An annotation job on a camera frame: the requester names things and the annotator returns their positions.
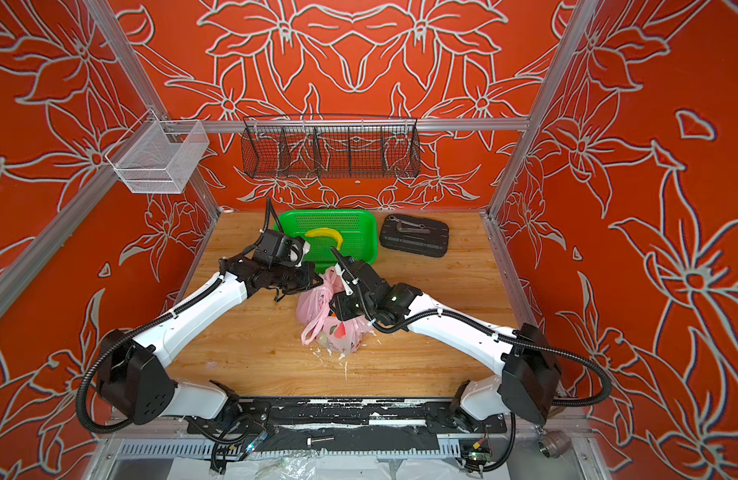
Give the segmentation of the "pink plastic bag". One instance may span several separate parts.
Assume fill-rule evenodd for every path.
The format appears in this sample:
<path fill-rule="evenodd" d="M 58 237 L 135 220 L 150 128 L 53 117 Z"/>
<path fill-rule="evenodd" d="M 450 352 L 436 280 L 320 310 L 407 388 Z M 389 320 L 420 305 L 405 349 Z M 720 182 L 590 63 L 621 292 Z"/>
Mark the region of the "pink plastic bag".
<path fill-rule="evenodd" d="M 300 339 L 303 345 L 318 343 L 343 355 L 355 353 L 362 345 L 365 334 L 373 331 L 362 315 L 341 321 L 331 311 L 329 303 L 338 293 L 345 291 L 335 268 L 330 267 L 322 275 L 323 284 L 299 296 L 296 317 L 302 324 Z"/>

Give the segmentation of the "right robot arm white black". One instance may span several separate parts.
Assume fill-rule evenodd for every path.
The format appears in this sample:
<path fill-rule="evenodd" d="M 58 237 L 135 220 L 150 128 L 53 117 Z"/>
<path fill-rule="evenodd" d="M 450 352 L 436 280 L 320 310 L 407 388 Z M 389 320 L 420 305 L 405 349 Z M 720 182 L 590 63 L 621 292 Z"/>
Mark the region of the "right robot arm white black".
<path fill-rule="evenodd" d="M 347 322 L 364 317 L 383 334 L 408 331 L 427 336 L 479 361 L 491 376 L 465 384 L 456 410 L 481 421 L 513 414 L 534 425 L 546 424 L 555 407 L 594 406 L 607 400 L 613 381 L 597 362 L 568 350 L 553 348 L 543 332 L 525 324 L 520 329 L 497 326 L 466 315 L 406 283 L 390 285 L 374 268 L 334 249 L 335 272 L 344 289 L 330 309 Z M 587 397 L 561 397 L 561 359 L 571 360 L 600 380 L 598 392 Z"/>

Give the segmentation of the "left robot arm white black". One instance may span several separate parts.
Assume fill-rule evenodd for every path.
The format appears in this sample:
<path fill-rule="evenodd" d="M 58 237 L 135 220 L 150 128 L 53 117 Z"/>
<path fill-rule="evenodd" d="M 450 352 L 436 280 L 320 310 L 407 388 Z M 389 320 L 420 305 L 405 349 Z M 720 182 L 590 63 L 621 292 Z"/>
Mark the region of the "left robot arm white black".
<path fill-rule="evenodd" d="M 211 421 L 235 422 L 243 410 L 230 387 L 178 381 L 167 369 L 199 334 L 257 292 L 272 291 L 280 302 L 322 285 L 314 263 L 305 258 L 309 249 L 303 237 L 285 233 L 268 200 L 254 243 L 221 258 L 204 285 L 156 319 L 103 339 L 77 390 L 79 423 L 91 433 L 111 434 L 161 417 L 184 418 L 198 429 Z"/>

